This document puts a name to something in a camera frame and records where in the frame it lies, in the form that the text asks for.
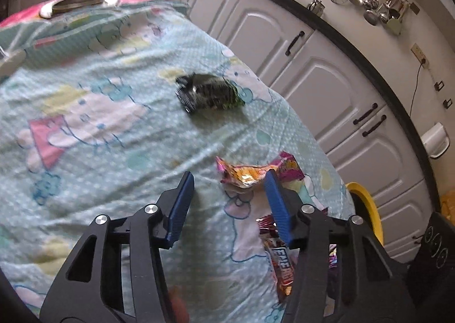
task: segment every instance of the light blue bedsheet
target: light blue bedsheet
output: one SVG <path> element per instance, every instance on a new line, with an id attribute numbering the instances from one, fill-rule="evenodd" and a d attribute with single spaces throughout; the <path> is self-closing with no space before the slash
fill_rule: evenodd
<path id="1" fill-rule="evenodd" d="M 186 10 L 151 1 L 0 30 L 17 61 L 0 67 L 0 266 L 37 313 L 98 214 L 129 216 L 189 170 L 196 191 L 183 233 L 162 252 L 168 285 L 181 286 L 192 322 L 276 322 L 283 308 L 255 222 L 270 213 L 267 200 L 225 193 L 215 156 L 265 164 L 290 152 L 306 174 L 304 202 L 353 213 L 287 102 Z M 189 116 L 174 80 L 192 73 L 232 80 L 246 105 Z"/>

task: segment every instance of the power cord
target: power cord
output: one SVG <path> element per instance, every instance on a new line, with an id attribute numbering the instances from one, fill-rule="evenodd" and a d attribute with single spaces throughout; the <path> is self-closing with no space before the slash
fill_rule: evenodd
<path id="1" fill-rule="evenodd" d="M 422 62 L 420 63 L 420 66 L 419 66 L 419 70 L 417 71 L 417 80 L 415 81 L 415 90 L 414 90 L 414 94 L 412 95 L 411 109 L 409 110 L 409 117 L 411 117 L 411 114 L 412 114 L 412 106 L 414 105 L 415 93 L 417 92 L 417 87 L 419 86 L 420 69 L 422 68 L 422 66 L 424 66 L 425 63 L 426 63 L 426 59 L 422 59 Z"/>

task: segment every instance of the blue gripper pad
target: blue gripper pad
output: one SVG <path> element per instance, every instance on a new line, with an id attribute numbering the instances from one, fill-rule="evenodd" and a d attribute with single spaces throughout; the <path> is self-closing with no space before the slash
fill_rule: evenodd
<path id="1" fill-rule="evenodd" d="M 293 241 L 293 235 L 291 234 L 292 214 L 290 214 L 286 206 L 284 188 L 281 186 L 275 170 L 271 169 L 265 174 L 264 188 L 275 224 L 277 225 L 278 234 L 284 243 L 289 246 Z"/>
<path id="2" fill-rule="evenodd" d="M 178 184 L 176 192 L 177 191 L 177 199 L 168 217 L 166 241 L 169 243 L 169 247 L 172 247 L 174 242 L 180 237 L 183 223 L 187 217 L 188 208 L 190 207 L 191 199 L 194 194 L 193 174 L 188 171 L 185 172 Z"/>

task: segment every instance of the pink wrapper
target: pink wrapper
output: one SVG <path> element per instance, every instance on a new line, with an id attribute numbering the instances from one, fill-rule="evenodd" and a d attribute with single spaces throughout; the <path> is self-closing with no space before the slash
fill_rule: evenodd
<path id="1" fill-rule="evenodd" d="M 295 157 L 282 151 L 278 158 L 267 165 L 232 165 L 217 156 L 217 169 L 223 173 L 221 183 L 232 184 L 239 188 L 251 188 L 263 181 L 265 174 L 273 169 L 281 182 L 302 180 L 304 174 Z"/>

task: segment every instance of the black countertop edge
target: black countertop edge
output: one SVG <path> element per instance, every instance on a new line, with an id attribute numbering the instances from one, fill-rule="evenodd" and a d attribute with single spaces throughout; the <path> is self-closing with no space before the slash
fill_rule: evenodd
<path id="1" fill-rule="evenodd" d="M 411 121 L 408 113 L 402 103 L 393 92 L 392 88 L 387 84 L 376 68 L 363 56 L 363 54 L 349 42 L 341 33 L 339 33 L 330 24 L 313 14 L 304 6 L 294 0 L 271 0 L 281 6 L 288 12 L 292 13 L 296 18 L 302 20 L 311 28 L 320 31 L 324 36 L 331 40 L 341 51 L 343 51 L 352 62 L 363 72 L 368 80 L 374 85 L 379 94 L 384 98 L 388 107 L 399 121 L 403 128 L 415 155 L 420 164 L 420 168 L 424 174 L 425 182 L 428 188 L 433 209 L 437 212 L 441 211 L 439 201 L 439 193 L 436 185 L 435 176 L 424 145 L 420 139 L 414 124 Z"/>

